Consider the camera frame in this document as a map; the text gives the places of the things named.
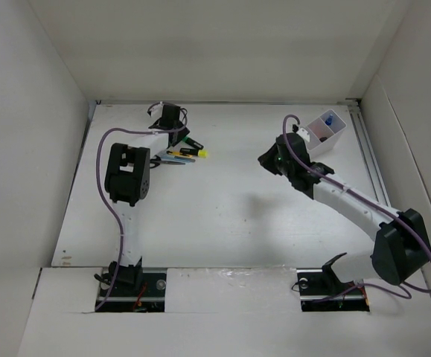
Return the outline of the green highlighter marker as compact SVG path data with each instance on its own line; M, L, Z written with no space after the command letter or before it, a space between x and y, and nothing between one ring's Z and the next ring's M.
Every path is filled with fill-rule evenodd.
M189 136L185 136L182 139L182 142L194 149L204 149L204 146L200 142L195 141L193 138L190 138Z

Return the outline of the orange highlighter marker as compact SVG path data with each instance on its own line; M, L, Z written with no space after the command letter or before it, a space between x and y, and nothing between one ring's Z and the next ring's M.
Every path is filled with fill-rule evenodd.
M311 131L312 131L315 135L317 135L317 136L320 136L320 135L322 134L322 130L321 130L320 128L318 128L318 127L313 127L313 128L311 129Z

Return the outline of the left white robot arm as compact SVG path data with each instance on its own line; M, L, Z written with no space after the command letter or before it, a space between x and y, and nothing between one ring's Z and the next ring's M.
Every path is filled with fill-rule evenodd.
M138 293L143 285L142 252L136 228L136 205L150 188L153 161L188 136L187 109L159 102L149 107L153 123L146 132L122 128L109 129L98 144L96 158L97 188L103 203L114 216L119 229L117 258L111 262L103 281L111 289L127 295ZM104 141L112 133L136 136L135 144L113 143L106 173L100 177Z

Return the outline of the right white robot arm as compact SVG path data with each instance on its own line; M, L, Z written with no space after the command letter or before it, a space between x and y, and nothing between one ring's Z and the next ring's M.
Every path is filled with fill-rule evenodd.
M343 248L323 265L321 284L337 293L348 283L380 279L401 286L425 265L431 265L431 246L422 215L380 204L347 183L335 170L312 161L305 141L296 133L279 135L258 163L285 177L309 199L330 207L356 225L369 247L352 254Z

